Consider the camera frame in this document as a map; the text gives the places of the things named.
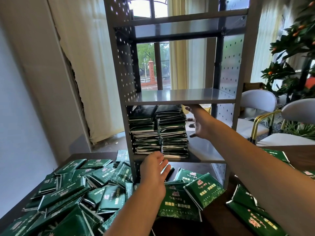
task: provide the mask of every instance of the shelving unit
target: shelving unit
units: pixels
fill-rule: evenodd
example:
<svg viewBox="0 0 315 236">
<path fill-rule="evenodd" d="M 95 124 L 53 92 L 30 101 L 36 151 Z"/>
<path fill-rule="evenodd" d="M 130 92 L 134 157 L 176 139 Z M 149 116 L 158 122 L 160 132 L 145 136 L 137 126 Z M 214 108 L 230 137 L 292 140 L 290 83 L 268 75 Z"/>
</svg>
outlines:
<svg viewBox="0 0 315 236">
<path fill-rule="evenodd" d="M 262 0 L 250 0 L 247 9 L 228 11 L 226 0 L 220 0 L 220 11 L 143 20 L 132 20 L 127 2 L 104 0 L 131 169 L 138 179 L 146 155 L 132 150 L 128 114 L 133 106 L 212 104 L 212 116 L 236 129 L 244 76 L 253 65 Z M 137 43 L 209 37 L 217 38 L 213 88 L 141 91 Z M 188 140 L 189 157 L 168 160 L 211 163 L 226 187 L 230 171 L 217 150 L 207 140 Z"/>
</svg>

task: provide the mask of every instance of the forearm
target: forearm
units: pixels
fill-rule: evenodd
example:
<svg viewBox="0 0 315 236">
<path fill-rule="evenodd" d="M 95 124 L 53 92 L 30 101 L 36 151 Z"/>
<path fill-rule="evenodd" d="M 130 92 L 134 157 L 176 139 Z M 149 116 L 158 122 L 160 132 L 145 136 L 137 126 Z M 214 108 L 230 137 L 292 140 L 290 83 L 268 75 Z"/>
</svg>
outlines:
<svg viewBox="0 0 315 236">
<path fill-rule="evenodd" d="M 158 195 L 156 189 L 141 183 L 104 236 L 148 236 L 163 200 Z"/>
<path fill-rule="evenodd" d="M 289 235 L 311 235 L 315 182 L 211 119 L 207 139 L 248 190 Z"/>
</svg>

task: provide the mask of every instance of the table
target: table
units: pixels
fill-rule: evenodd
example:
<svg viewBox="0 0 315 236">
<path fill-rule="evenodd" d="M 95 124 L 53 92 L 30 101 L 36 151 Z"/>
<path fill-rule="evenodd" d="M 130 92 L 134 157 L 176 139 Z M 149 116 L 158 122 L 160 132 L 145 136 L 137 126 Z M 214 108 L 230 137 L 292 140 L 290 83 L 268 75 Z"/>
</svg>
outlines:
<svg viewBox="0 0 315 236">
<path fill-rule="evenodd" d="M 315 170 L 315 146 L 272 146 L 265 147 L 268 149 L 284 151 L 289 158 L 291 164 L 298 170 Z M 84 153 L 73 154 L 64 163 L 68 163 L 74 159 L 112 159 L 116 158 L 116 152 L 106 153 Z M 200 174 L 209 172 L 215 175 L 210 164 L 207 163 L 186 163 L 172 162 L 175 167 L 174 173 L 169 180 L 174 179 L 179 167 L 195 171 Z M 194 222 L 188 220 L 180 220 L 174 218 L 161 217 L 155 221 L 153 231 L 156 236 L 160 235 L 254 235 L 241 221 L 239 221 L 233 213 L 226 207 L 225 203 L 232 198 L 237 182 L 234 177 L 230 177 L 230 183 L 224 194 L 212 202 L 202 211 L 203 222 Z M 29 198 L 38 190 L 35 188 L 13 209 L 11 209 L 3 218 L 0 219 L 0 232 L 2 232 L 14 219 L 22 215 L 22 208 L 26 205 Z"/>
</svg>

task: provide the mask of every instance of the gold armrest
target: gold armrest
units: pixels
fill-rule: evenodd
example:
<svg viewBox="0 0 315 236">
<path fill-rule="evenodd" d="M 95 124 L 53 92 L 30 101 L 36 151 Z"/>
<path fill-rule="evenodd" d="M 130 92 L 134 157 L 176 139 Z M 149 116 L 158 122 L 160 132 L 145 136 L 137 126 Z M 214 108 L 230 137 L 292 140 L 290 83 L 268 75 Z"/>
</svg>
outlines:
<svg viewBox="0 0 315 236">
<path fill-rule="evenodd" d="M 273 124 L 273 120 L 274 120 L 274 115 L 277 114 L 277 113 L 280 113 L 281 110 L 280 109 L 277 109 L 276 111 L 273 111 L 271 113 L 267 113 L 267 114 L 264 114 L 264 115 L 261 115 L 261 116 L 258 116 L 254 121 L 254 125 L 253 125 L 253 130 L 252 130 L 252 142 L 255 144 L 256 142 L 256 138 L 257 138 L 257 129 L 258 129 L 258 124 L 265 118 L 269 117 L 272 115 L 272 119 L 271 119 L 271 122 L 270 124 L 272 125 Z"/>
</svg>

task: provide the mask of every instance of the red brick column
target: red brick column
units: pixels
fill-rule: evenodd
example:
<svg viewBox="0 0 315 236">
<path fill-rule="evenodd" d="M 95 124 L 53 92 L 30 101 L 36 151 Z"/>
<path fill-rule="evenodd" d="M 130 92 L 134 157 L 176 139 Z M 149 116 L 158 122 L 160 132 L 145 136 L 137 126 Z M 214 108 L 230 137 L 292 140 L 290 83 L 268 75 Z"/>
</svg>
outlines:
<svg viewBox="0 0 315 236">
<path fill-rule="evenodd" d="M 154 83 L 155 82 L 154 67 L 153 67 L 154 62 L 150 59 L 148 64 L 149 64 L 150 82 Z"/>
</svg>

